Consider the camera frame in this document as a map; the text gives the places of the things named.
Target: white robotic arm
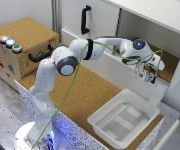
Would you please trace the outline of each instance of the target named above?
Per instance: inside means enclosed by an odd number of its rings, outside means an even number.
[[[123,57],[130,59],[142,58],[152,54],[152,50],[144,40],[133,41],[130,38],[117,38],[117,37],[101,37],[96,40],[73,40],[69,47],[59,45],[54,49],[52,55],[48,59],[44,59],[40,62],[37,70],[36,83],[30,89],[30,98],[36,107],[37,113],[35,118],[35,124],[27,134],[27,144],[32,147],[40,134],[43,132],[47,123],[51,120],[55,114],[56,109],[52,100],[49,97],[49,92],[52,91],[57,72],[63,76],[71,75],[80,59],[82,53],[82,59],[84,60],[97,60],[104,53],[105,47],[94,42],[103,43],[108,46],[116,46],[120,49],[120,53]],[[157,68],[160,57],[157,55],[151,55],[141,60],[127,60],[123,59],[122,62],[131,65],[136,64],[139,61],[145,64]],[[159,69],[163,70],[164,63],[161,62]],[[52,131],[52,124],[45,130],[42,138],[46,138]]]

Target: black handle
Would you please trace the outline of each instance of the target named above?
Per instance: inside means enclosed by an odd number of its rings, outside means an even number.
[[[48,49],[50,50],[49,52],[47,52],[47,53],[45,53],[45,54],[43,54],[43,55],[41,55],[41,56],[39,56],[39,57],[36,57],[36,58],[33,57],[32,54],[29,54],[29,55],[28,55],[28,56],[29,56],[29,59],[30,59],[32,62],[37,63],[37,62],[45,59],[46,57],[51,56],[51,53],[52,53],[52,51],[54,50],[54,48],[52,48],[51,45],[49,44],[49,45],[48,45]]]
[[[90,30],[86,28],[86,12],[91,10],[91,7],[86,5],[86,8],[82,10],[82,20],[81,20],[81,31],[82,34],[88,33]]]

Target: clear plastic container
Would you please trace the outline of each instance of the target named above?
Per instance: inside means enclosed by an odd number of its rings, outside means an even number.
[[[159,108],[124,89],[87,121],[95,133],[112,147],[125,149],[159,113]]]

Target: wooden box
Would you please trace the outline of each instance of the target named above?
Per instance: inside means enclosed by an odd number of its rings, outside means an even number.
[[[35,20],[26,17],[0,27],[0,36],[6,35],[22,46],[21,53],[0,43],[0,77],[18,91],[14,79],[20,80],[37,70],[39,65],[29,59],[29,54],[39,57],[49,52],[48,45],[56,47],[59,35]]]

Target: power cord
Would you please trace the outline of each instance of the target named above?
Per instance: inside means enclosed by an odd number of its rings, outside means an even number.
[[[103,43],[100,43],[100,42],[94,42],[94,43],[99,44],[99,45],[102,45],[102,46],[108,48],[109,50],[111,50],[112,52],[114,52],[115,54],[117,54],[119,57],[121,57],[122,59],[126,59],[126,60],[141,60],[141,59],[147,58],[147,57],[149,57],[149,56],[151,56],[151,55],[153,55],[153,54],[156,54],[156,53],[159,53],[159,52],[160,52],[160,53],[161,53],[161,57],[160,57],[160,61],[159,61],[159,63],[158,63],[158,67],[157,67],[157,69],[156,69],[156,73],[155,73],[155,77],[154,77],[153,81],[156,79],[157,74],[158,74],[158,70],[159,70],[159,65],[160,65],[160,62],[161,62],[161,59],[162,59],[162,56],[163,56],[163,51],[162,51],[162,50],[158,50],[158,51],[153,52],[152,54],[150,54],[150,55],[148,55],[148,56],[145,56],[145,57],[142,57],[142,58],[129,59],[129,58],[124,58],[123,56],[119,55],[119,54],[116,53],[113,49],[111,49],[109,46],[107,46],[107,45],[105,45],[105,44],[103,44]],[[67,93],[66,93],[66,96],[65,96],[64,100],[62,101],[61,105],[59,106],[59,108],[57,109],[56,113],[53,115],[53,117],[52,117],[51,120],[49,121],[49,123],[46,125],[45,129],[42,131],[41,135],[39,136],[39,138],[37,139],[37,141],[36,141],[35,144],[33,145],[32,149],[37,145],[37,143],[39,142],[41,136],[43,135],[43,133],[45,132],[45,130],[47,129],[47,127],[50,125],[50,123],[53,121],[53,119],[55,118],[55,116],[58,114],[58,112],[61,110],[63,104],[65,103],[66,98],[68,97],[68,95],[69,95],[69,93],[70,93],[70,91],[71,91],[71,89],[72,89],[72,87],[73,87],[73,84],[74,84],[74,82],[75,82],[75,80],[76,80],[76,78],[77,78],[77,74],[78,74],[78,71],[79,71],[79,68],[80,68],[80,63],[81,63],[81,60],[82,60],[82,56],[83,56],[83,53],[84,53],[84,51],[85,51],[85,49],[86,49],[86,47],[87,47],[88,45],[89,45],[89,43],[87,43],[87,44],[84,46],[84,48],[83,48],[83,51],[82,51],[82,54],[81,54],[81,56],[80,56],[80,60],[79,60],[79,63],[78,63],[78,67],[77,67],[77,70],[76,70],[75,77],[74,77],[74,79],[73,79],[73,81],[72,81],[72,83],[71,83],[71,86],[70,86],[69,90],[68,90]]]

